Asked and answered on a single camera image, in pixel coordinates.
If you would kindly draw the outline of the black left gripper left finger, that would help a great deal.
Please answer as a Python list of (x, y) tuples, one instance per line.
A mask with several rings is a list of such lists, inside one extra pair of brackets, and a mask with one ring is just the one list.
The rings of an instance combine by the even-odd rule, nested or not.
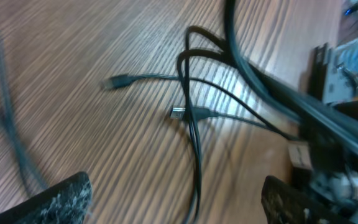
[(81, 171), (0, 213), (0, 224), (83, 223), (91, 200), (90, 179)]

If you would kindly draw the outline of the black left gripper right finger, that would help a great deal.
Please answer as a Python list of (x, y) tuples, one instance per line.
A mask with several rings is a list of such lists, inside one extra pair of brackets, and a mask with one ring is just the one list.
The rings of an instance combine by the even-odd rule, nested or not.
[(350, 222), (272, 175), (265, 178), (261, 203), (269, 224), (346, 224)]

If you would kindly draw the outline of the black USB cable silver plug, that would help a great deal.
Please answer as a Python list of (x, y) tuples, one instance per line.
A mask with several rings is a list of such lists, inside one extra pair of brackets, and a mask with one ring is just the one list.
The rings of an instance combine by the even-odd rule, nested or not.
[[(192, 49), (190, 47), (190, 35), (192, 33), (199, 34), (206, 39), (208, 39), (210, 42), (212, 42), (214, 45), (216, 45), (218, 48), (222, 50), (222, 52), (212, 52), (210, 50), (205, 49)], [(187, 28), (185, 33), (185, 50), (179, 54), (177, 59), (177, 73), (178, 77), (177, 80), (180, 81), (181, 87), (183, 88), (184, 96), (185, 96), (185, 108), (180, 111), (181, 113), (181, 119), (186, 121), (188, 123), (189, 128), (189, 134), (191, 139), (191, 144), (193, 148), (193, 154), (195, 155), (195, 171), (193, 174), (194, 177), (194, 186), (193, 186), (193, 193), (192, 193), (192, 199), (190, 203), (190, 207), (188, 210), (188, 214), (186, 215), (186, 218), (184, 219), (184, 223), (194, 223), (198, 219), (199, 211), (200, 211), (200, 205), (201, 205), (201, 184), (202, 184), (202, 156), (201, 156), (201, 141), (200, 141), (200, 134), (198, 129), (198, 121), (200, 119), (206, 119), (206, 118), (212, 118), (212, 117), (225, 117), (230, 119), (236, 119), (238, 121), (242, 121), (245, 123), (249, 123), (254, 126), (258, 126), (260, 128), (267, 129), (269, 131), (272, 131), (274, 133), (277, 133), (281, 136), (283, 136), (285, 139), (290, 141), (297, 141), (298, 138), (292, 135), (289, 135), (287, 133), (284, 133), (283, 131), (279, 130), (277, 127), (275, 127), (272, 123), (268, 122), (265, 118), (263, 118), (261, 115), (257, 114), (256, 111), (251, 109), (246, 103), (244, 103), (242, 100), (234, 96), (229, 91), (223, 89), (222, 87), (211, 83), (206, 80), (202, 80), (199, 78), (193, 78), (190, 76), (190, 58), (192, 57), (206, 57), (213, 60), (220, 61), (222, 63), (226, 63), (230, 65), (231, 63), (226, 59), (227, 57), (227, 51), (228, 47), (225, 44), (225, 41), (222, 38), (219, 38), (215, 36), (210, 31), (206, 30), (203, 27), (199, 26), (190, 26)], [(261, 123), (256, 123), (251, 120), (242, 119), (240, 117), (231, 116), (228, 114), (222, 114), (218, 112), (211, 111), (207, 108), (195, 108), (191, 102), (190, 99), (190, 82), (201, 82), (204, 84), (207, 84), (209, 86), (212, 86), (219, 91), (225, 93), (229, 97), (231, 97), (233, 100), (238, 102), (241, 106), (243, 106), (247, 111), (249, 111), (252, 115), (254, 115), (257, 119), (261, 121)]]

